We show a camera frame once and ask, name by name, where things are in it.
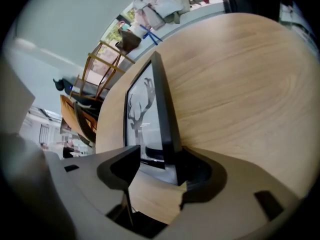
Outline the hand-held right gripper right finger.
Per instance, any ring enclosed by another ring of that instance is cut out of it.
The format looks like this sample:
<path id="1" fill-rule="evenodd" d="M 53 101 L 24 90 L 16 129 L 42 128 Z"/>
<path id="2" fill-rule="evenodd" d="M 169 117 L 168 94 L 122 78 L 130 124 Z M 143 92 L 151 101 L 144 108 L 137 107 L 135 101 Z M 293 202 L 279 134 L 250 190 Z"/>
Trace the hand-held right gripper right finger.
<path id="1" fill-rule="evenodd" d="M 200 148 L 188 151 L 211 167 L 211 175 L 183 194 L 180 214 L 158 240 L 265 240 L 301 202 L 252 162 Z"/>

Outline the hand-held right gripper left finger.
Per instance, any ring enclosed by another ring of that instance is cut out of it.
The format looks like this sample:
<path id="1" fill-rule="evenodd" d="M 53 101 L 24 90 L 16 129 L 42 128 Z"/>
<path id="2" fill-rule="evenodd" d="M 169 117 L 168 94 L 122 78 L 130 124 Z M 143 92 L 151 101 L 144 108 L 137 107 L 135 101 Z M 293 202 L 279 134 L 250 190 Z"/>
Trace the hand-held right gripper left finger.
<path id="1" fill-rule="evenodd" d="M 64 160 L 47 152 L 45 160 L 77 240 L 144 239 L 134 231 L 129 197 L 139 146 Z"/>

